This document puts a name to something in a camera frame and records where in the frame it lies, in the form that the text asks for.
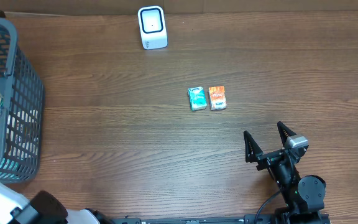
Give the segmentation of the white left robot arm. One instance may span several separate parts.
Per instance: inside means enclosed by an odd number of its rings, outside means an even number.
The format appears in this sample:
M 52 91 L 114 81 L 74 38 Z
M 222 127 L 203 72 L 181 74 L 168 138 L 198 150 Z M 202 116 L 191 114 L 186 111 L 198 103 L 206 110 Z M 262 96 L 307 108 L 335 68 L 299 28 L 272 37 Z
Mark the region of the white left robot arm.
M 0 223 L 100 224 L 100 221 L 87 209 L 66 209 L 46 191 L 29 200 L 0 183 Z

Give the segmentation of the orange tissue pack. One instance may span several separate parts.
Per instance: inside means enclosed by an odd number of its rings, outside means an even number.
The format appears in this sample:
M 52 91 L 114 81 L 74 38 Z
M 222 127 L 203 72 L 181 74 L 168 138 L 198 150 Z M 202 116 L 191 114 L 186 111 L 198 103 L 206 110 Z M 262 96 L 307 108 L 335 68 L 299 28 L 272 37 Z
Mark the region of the orange tissue pack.
M 224 110 L 227 108 L 224 86 L 212 86 L 208 88 L 211 110 Z

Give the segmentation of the teal tissue pack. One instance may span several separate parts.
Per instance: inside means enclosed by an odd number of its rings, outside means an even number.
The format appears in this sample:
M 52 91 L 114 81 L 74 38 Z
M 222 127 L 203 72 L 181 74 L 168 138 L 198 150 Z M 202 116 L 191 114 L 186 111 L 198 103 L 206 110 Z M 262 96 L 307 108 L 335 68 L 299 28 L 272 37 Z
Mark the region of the teal tissue pack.
M 189 88 L 188 97 L 192 111 L 203 110 L 208 105 L 204 90 L 201 86 Z

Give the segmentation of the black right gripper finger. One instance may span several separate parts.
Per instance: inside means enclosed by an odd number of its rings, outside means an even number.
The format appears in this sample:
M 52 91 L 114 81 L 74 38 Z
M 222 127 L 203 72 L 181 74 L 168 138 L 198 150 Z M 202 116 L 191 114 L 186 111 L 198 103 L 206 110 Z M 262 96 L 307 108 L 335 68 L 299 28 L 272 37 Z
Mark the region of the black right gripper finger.
M 294 145 L 293 137 L 296 136 L 296 133 L 284 125 L 283 122 L 279 121 L 277 123 L 278 132 L 280 134 L 281 142 L 284 148 L 291 148 Z
M 248 131 L 244 131 L 244 141 L 246 148 L 246 162 L 257 162 L 259 160 L 258 157 L 264 154 L 263 151 Z

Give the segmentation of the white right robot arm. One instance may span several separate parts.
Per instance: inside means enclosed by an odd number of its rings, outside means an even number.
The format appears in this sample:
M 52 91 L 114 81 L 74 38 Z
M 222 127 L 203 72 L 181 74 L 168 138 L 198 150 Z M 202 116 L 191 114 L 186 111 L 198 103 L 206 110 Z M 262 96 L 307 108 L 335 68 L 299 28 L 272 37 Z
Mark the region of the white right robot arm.
M 329 216 L 320 213 L 324 208 L 326 182 L 317 175 L 301 177 L 295 167 L 307 152 L 308 139 L 292 131 L 281 121 L 277 123 L 277 128 L 282 147 L 266 154 L 252 135 L 244 131 L 246 162 L 256 162 L 259 171 L 268 170 L 278 185 L 278 191 L 260 206 L 250 220 L 253 223 L 330 223 Z M 263 218 L 262 210 L 278 195 L 283 197 L 286 206 Z

